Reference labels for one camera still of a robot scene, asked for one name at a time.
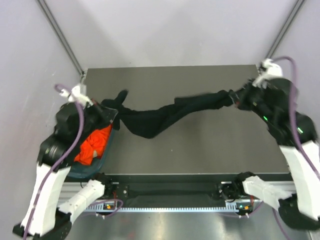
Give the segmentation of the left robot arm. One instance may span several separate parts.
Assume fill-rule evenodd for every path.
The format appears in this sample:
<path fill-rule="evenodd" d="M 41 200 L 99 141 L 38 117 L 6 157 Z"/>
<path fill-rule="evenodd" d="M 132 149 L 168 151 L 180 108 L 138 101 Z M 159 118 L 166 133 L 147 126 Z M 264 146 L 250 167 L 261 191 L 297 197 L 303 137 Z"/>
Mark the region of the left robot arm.
<path fill-rule="evenodd" d="M 39 147 L 36 180 L 24 219 L 12 232 L 24 240 L 64 240 L 75 220 L 95 201 L 113 196 L 111 178 L 94 173 L 87 185 L 58 204 L 65 179 L 81 144 L 95 130 L 108 127 L 118 111 L 99 103 L 65 103 L 55 115 L 53 133 Z"/>

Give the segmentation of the black t-shirt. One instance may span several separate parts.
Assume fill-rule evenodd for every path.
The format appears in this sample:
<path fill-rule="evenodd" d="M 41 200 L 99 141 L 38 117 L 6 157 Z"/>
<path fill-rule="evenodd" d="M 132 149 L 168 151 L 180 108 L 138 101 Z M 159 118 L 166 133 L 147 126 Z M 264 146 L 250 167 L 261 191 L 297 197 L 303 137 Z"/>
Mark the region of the black t-shirt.
<path fill-rule="evenodd" d="M 116 130 L 119 130 L 120 123 L 123 123 L 132 134 L 152 139 L 188 114 L 231 106 L 235 92 L 220 90 L 216 93 L 175 97 L 174 103 L 153 110 L 133 110 L 125 107 L 123 103 L 128 93 L 128 90 L 122 90 L 116 98 L 102 100 L 101 105 L 118 111 L 113 124 Z"/>

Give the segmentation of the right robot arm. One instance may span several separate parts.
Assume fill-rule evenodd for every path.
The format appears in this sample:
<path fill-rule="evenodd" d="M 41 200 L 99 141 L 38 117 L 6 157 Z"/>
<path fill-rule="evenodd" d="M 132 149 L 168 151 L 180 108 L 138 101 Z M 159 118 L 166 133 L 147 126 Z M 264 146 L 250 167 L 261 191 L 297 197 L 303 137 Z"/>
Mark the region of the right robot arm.
<path fill-rule="evenodd" d="M 239 110 L 255 113 L 267 125 L 285 157 L 295 193 L 262 180 L 252 172 L 242 172 L 233 183 L 239 198 L 253 196 L 273 208 L 294 230 L 320 228 L 320 143 L 312 119 L 297 112 L 291 96 L 297 89 L 283 77 L 266 80 L 261 87 L 249 80 L 229 97 Z"/>

